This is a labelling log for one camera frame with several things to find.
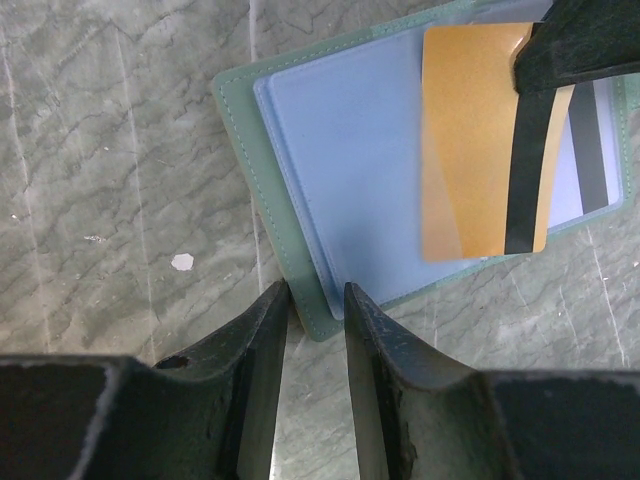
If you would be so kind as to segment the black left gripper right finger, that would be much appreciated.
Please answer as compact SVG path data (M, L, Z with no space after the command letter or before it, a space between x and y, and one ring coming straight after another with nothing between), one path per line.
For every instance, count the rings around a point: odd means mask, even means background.
M364 479L635 479L635 370L477 370L344 290Z

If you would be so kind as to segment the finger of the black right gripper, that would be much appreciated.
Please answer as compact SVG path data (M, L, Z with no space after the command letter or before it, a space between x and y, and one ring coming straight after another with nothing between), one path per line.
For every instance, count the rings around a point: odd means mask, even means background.
M520 94L638 71L637 0L553 2L513 67Z

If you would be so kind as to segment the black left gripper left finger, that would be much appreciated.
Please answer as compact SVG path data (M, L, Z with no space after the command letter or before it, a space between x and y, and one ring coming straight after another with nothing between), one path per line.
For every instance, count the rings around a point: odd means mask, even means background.
M5 479L266 479L290 292L153 366L123 355L5 355Z

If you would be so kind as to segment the gold striped credit card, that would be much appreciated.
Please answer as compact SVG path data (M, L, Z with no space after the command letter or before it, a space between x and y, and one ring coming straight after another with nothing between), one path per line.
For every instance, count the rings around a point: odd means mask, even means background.
M423 37L422 251L428 261L542 251L571 87L519 93L536 22Z

